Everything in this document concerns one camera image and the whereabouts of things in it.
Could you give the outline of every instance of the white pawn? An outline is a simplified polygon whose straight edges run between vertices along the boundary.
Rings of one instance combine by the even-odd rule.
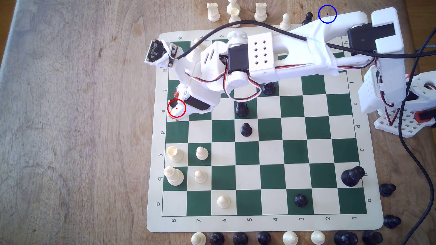
[[[192,243],[192,245],[205,245],[206,244],[206,236],[201,232],[194,233],[191,236],[191,243]]]
[[[179,169],[167,166],[163,169],[163,174],[167,177],[171,185],[177,186],[183,182],[183,173]]]
[[[230,3],[227,5],[227,13],[229,14],[229,15],[232,15],[231,13],[230,13],[230,10],[232,9],[232,8],[237,8],[240,12],[241,12],[241,6],[236,2],[236,1],[238,1],[238,0],[228,0]]]
[[[312,232],[312,235],[310,235],[310,239],[312,239],[314,244],[321,245],[326,240],[326,236],[320,231],[314,231]]]
[[[256,3],[254,19],[258,22],[264,22],[266,20],[266,3]]]
[[[219,20],[218,3],[207,3],[208,19],[212,22]]]
[[[283,234],[283,243],[285,245],[295,245],[298,242],[297,234],[293,231],[287,231]]]
[[[206,148],[199,146],[197,147],[196,155],[198,159],[205,160],[209,156],[209,152]]]
[[[291,28],[291,22],[290,22],[291,16],[289,14],[283,15],[283,21],[280,22],[280,29],[287,31]]]
[[[168,156],[170,157],[170,160],[173,162],[180,162],[183,158],[183,151],[180,149],[177,149],[175,146],[170,146],[167,149]]]
[[[230,10],[230,15],[231,15],[230,20],[228,21],[229,23],[241,20],[241,18],[239,18],[239,9],[237,9],[237,8],[232,8]],[[232,25],[232,27],[238,27],[240,25],[241,24]]]
[[[220,196],[218,197],[217,204],[220,208],[228,208],[230,205],[230,198],[227,196]]]
[[[206,181],[206,179],[208,179],[208,175],[201,170],[197,170],[194,174],[194,179],[195,179],[195,182],[201,184],[201,183],[204,183]]]

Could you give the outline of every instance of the black chess piece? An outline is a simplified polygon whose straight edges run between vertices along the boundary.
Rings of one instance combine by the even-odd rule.
[[[303,208],[307,205],[307,197],[304,194],[297,194],[294,198],[294,203],[299,208]]]
[[[353,169],[347,169],[341,174],[341,179],[344,185],[353,187],[359,183],[359,180],[365,175],[365,170],[361,166],[356,166]]]
[[[392,193],[397,189],[397,187],[394,184],[381,184],[378,187],[378,190],[380,191],[380,195],[383,197],[388,197],[392,195]]]
[[[259,232],[259,235],[257,235],[257,241],[260,245],[269,245],[271,242],[271,235],[267,231],[261,231]]]
[[[246,117],[248,115],[248,106],[245,102],[238,102],[236,104],[236,114],[240,117]]]
[[[247,245],[248,244],[248,236],[244,232],[236,232],[233,235],[233,244],[234,245]]]
[[[383,218],[383,224],[387,228],[393,229],[397,227],[399,224],[401,224],[401,219],[400,217],[388,214]]]
[[[224,244],[224,236],[221,232],[214,232],[209,241],[212,245],[223,245]]]
[[[253,133],[253,129],[248,123],[243,123],[241,128],[241,134],[242,136],[248,137]]]
[[[362,234],[362,242],[365,245],[377,245],[382,243],[383,236],[378,231],[364,231]]]
[[[359,238],[353,232],[337,231],[334,234],[334,243],[336,245],[356,245]]]
[[[276,92],[276,83],[268,82],[262,86],[262,92],[266,95],[273,95]]]

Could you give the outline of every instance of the wood grain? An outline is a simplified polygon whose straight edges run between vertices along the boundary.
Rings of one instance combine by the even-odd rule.
[[[156,70],[143,60],[160,33],[227,23],[228,2],[217,2],[221,19],[211,23],[203,0],[18,1],[0,70],[2,244],[189,244],[192,233],[146,228]],[[393,6],[406,50],[414,49],[402,0],[265,2],[269,24],[285,12],[300,23],[325,4],[368,16]],[[253,20],[255,1],[240,5],[240,17]],[[379,183],[397,185],[382,198],[384,214],[403,220],[380,229],[383,244],[399,244],[427,206],[428,186],[396,136],[373,126],[371,135]],[[435,179],[432,141],[425,129],[406,142]],[[436,244],[435,222],[433,208],[409,244]],[[296,233],[311,244],[310,232]],[[273,232],[272,244],[282,234]],[[333,234],[325,232],[325,244]]]

